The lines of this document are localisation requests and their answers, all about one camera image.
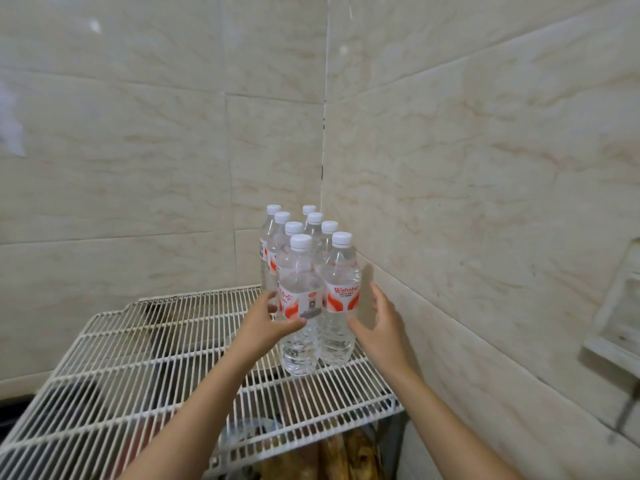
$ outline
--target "forearm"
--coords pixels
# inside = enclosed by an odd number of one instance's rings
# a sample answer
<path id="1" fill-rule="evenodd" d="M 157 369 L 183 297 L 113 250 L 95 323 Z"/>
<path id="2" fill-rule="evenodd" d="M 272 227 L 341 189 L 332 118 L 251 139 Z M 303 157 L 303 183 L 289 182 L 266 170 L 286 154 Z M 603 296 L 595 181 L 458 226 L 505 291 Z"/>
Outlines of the forearm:
<path id="1" fill-rule="evenodd" d="M 237 391 L 253 366 L 231 346 L 180 411 L 140 453 L 122 480 L 199 479 Z"/>
<path id="2" fill-rule="evenodd" d="M 445 480 L 522 480 L 408 367 L 388 375 Z"/>

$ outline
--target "water bottle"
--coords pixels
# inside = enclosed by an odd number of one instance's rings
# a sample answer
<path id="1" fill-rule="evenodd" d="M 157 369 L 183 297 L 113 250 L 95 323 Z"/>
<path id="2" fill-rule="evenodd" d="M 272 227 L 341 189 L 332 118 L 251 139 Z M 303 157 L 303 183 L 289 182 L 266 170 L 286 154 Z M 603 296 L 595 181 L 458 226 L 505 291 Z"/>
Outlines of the water bottle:
<path id="1" fill-rule="evenodd" d="M 284 233 L 288 236 L 289 242 L 285 242 L 276 257 L 276 279 L 286 276 L 290 272 L 296 255 L 291 252 L 291 236 L 302 234 L 305 226 L 302 222 L 289 221 L 284 224 Z"/>
<path id="2" fill-rule="evenodd" d="M 278 256 L 278 251 L 282 249 L 287 241 L 287 236 L 284 233 L 284 225 L 289 221 L 290 217 L 290 213 L 282 211 L 276 212 L 273 215 L 276 229 L 274 229 L 267 240 L 267 279 L 265 288 L 267 291 L 278 290 L 276 257 Z"/>
<path id="3" fill-rule="evenodd" d="M 305 217 L 305 227 L 307 227 L 307 224 L 308 224 L 308 215 L 311 214 L 311 212 L 315 212 L 315 211 L 316 211 L 315 205 L 302 206 L 302 215 Z"/>
<path id="4" fill-rule="evenodd" d="M 362 273 L 351 245 L 351 234 L 334 232 L 332 250 L 319 273 L 325 283 L 323 312 L 319 320 L 320 358 L 325 364 L 347 363 L 355 336 L 347 327 L 347 316 L 356 313 Z"/>
<path id="5" fill-rule="evenodd" d="M 292 267 L 278 283 L 278 319 L 307 319 L 304 328 L 280 341 L 282 366 L 294 376 L 315 371 L 318 361 L 317 321 L 322 313 L 324 281 L 311 263 L 312 241 L 307 234 L 291 237 Z"/>
<path id="6" fill-rule="evenodd" d="M 322 235 L 322 217 L 322 212 L 311 212 L 307 216 L 305 234 L 309 234 L 313 238 L 314 244 L 318 242 Z"/>
<path id="7" fill-rule="evenodd" d="M 262 290 L 267 289 L 267 241 L 276 230 L 276 222 L 273 217 L 280 209 L 282 209 L 282 207 L 276 203 L 267 205 L 267 220 L 265 220 L 260 228 L 260 279 L 262 282 Z"/>
<path id="8" fill-rule="evenodd" d="M 314 245 L 314 264 L 320 266 L 324 264 L 331 252 L 331 236 L 338 230 L 336 221 L 324 221 L 322 223 L 322 234 Z"/>

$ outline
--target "right hand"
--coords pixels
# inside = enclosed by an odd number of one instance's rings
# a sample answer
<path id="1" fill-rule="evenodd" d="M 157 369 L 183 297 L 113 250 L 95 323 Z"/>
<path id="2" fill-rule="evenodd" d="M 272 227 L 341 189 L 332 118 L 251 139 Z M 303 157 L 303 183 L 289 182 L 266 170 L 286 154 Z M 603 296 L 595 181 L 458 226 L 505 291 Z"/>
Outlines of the right hand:
<path id="1" fill-rule="evenodd" d="M 382 293 L 377 284 L 371 282 L 371 290 L 373 291 L 372 307 L 376 310 L 376 325 L 373 330 L 366 328 L 355 315 L 347 318 L 347 325 L 360 341 L 369 360 L 383 375 L 389 370 L 410 368 L 404 354 L 402 319 L 396 312 L 394 304 L 389 301 L 387 295 Z"/>

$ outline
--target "beige wall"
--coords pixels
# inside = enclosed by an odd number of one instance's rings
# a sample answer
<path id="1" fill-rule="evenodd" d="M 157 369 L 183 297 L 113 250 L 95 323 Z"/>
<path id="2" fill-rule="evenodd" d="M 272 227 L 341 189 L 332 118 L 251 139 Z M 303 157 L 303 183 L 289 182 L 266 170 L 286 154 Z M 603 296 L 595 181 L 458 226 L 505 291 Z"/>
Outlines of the beige wall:
<path id="1" fill-rule="evenodd" d="M 640 235 L 638 40 L 640 0 L 331 0 L 323 211 L 533 479 L 640 471 L 637 380 L 581 349 Z"/>
<path id="2" fill-rule="evenodd" d="M 319 203 L 326 0 L 0 0 L 0 398 L 88 318 L 259 281 L 267 203 Z"/>

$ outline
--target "white bottle cap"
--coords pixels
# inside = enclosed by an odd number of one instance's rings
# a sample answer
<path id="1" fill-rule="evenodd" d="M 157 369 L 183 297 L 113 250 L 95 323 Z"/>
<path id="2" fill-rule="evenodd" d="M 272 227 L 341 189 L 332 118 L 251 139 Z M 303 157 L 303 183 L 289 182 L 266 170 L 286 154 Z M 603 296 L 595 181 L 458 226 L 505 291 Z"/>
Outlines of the white bottle cap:
<path id="1" fill-rule="evenodd" d="M 322 223 L 323 234 L 333 234 L 338 230 L 338 223 L 336 221 L 324 221 Z"/>
<path id="2" fill-rule="evenodd" d="M 313 238 L 309 234 L 295 234 L 291 236 L 291 249 L 304 251 L 311 247 Z"/>
<path id="3" fill-rule="evenodd" d="M 316 206 L 315 205 L 303 205 L 302 206 L 302 213 L 306 216 L 308 216 L 311 212 L 315 212 L 316 211 Z"/>
<path id="4" fill-rule="evenodd" d="M 284 224 L 285 222 L 289 222 L 291 218 L 291 214 L 288 212 L 276 212 L 273 219 L 276 221 L 276 224 Z"/>
<path id="5" fill-rule="evenodd" d="M 284 232 L 287 235 L 302 234 L 305 230 L 305 225 L 302 222 L 289 221 L 284 224 Z"/>
<path id="6" fill-rule="evenodd" d="M 281 205 L 278 205 L 277 203 L 270 203 L 267 205 L 267 214 L 272 216 L 276 212 L 281 211 L 281 209 L 282 209 Z"/>
<path id="7" fill-rule="evenodd" d="M 351 238 L 350 232 L 334 232 L 331 236 L 331 243 L 336 248 L 350 248 Z"/>
<path id="8" fill-rule="evenodd" d="M 311 212 L 308 216 L 309 224 L 320 224 L 322 217 L 322 212 Z"/>

